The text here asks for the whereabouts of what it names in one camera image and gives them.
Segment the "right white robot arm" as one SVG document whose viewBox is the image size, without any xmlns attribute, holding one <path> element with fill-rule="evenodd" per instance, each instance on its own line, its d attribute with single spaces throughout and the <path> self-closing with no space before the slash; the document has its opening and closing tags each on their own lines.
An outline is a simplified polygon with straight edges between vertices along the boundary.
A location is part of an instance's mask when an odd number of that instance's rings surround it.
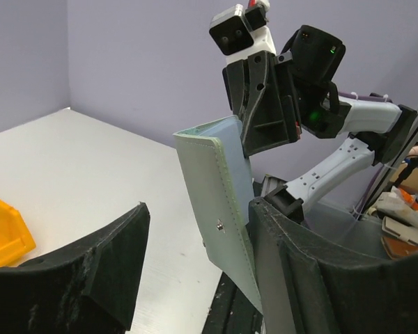
<svg viewBox="0 0 418 334">
<path fill-rule="evenodd" d="M 257 31 L 243 22 L 211 28 L 210 35 L 227 59 L 224 84 L 242 122 L 246 157 L 294 143 L 302 130 L 321 139 L 348 136 L 326 160 L 265 197 L 296 223 L 351 175 L 392 160 L 415 120 L 413 109 L 382 97 L 341 95 L 332 78 L 346 48 L 320 29 L 301 26 L 280 53 L 260 46 Z"/>
</svg>

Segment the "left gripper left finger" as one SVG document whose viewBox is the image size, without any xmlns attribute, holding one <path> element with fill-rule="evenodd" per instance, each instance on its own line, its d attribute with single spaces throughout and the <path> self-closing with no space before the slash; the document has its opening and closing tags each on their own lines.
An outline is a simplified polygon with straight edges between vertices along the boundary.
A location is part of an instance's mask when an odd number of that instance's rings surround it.
<svg viewBox="0 0 418 334">
<path fill-rule="evenodd" d="M 62 248 L 0 268 L 0 333 L 126 333 L 132 327 L 150 212 L 141 202 Z"/>
</svg>

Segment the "green leather card holder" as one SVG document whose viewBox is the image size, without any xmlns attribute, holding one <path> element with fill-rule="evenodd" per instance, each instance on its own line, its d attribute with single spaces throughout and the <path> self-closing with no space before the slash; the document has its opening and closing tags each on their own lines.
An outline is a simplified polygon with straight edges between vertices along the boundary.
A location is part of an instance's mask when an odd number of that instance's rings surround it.
<svg viewBox="0 0 418 334">
<path fill-rule="evenodd" d="M 253 177 L 243 154 L 242 122 L 229 116 L 173 136 L 194 217 L 208 259 L 262 309 L 248 235 Z"/>
</svg>

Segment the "cluttered items behind frame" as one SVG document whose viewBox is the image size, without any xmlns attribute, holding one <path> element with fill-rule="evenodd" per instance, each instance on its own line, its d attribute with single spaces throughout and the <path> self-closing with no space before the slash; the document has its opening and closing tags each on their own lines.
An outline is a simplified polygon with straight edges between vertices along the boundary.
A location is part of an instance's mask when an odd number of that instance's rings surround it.
<svg viewBox="0 0 418 334">
<path fill-rule="evenodd" d="M 418 145 L 401 165 L 392 185 L 369 209 L 370 215 L 382 219 L 382 246 L 393 260 L 418 252 L 418 195 L 402 188 L 402 183 L 418 169 Z"/>
</svg>

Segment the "yellow plastic bin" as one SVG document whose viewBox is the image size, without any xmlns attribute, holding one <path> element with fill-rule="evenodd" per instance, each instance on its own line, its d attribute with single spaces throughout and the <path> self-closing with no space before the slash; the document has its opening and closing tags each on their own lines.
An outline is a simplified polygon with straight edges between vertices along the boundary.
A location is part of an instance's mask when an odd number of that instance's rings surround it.
<svg viewBox="0 0 418 334">
<path fill-rule="evenodd" d="M 35 247 L 21 214 L 0 200 L 0 267 L 15 263 Z"/>
</svg>

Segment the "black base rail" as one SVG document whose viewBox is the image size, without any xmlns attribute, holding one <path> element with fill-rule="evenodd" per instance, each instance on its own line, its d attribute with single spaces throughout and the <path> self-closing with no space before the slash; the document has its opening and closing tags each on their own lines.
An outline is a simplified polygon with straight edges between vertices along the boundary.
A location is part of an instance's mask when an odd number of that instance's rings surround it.
<svg viewBox="0 0 418 334">
<path fill-rule="evenodd" d="M 222 272 L 202 333 L 272 333 L 264 316 Z"/>
</svg>

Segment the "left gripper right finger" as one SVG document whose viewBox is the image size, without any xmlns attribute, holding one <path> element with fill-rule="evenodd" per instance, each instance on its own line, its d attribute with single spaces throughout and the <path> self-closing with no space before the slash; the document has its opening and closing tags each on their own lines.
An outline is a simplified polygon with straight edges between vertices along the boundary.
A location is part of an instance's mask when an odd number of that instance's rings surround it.
<svg viewBox="0 0 418 334">
<path fill-rule="evenodd" d="M 250 202 L 249 218 L 268 333 L 418 333 L 418 253 L 357 253 L 263 198 Z"/>
</svg>

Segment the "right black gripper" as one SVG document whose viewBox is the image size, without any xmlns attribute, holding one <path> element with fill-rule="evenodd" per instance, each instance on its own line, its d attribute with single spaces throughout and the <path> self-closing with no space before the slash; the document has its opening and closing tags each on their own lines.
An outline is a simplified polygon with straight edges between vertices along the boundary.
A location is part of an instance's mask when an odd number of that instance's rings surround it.
<svg viewBox="0 0 418 334">
<path fill-rule="evenodd" d="M 245 156 L 300 140 L 299 102 L 288 51 L 259 51 L 222 71 L 229 105 L 242 122 Z"/>
</svg>

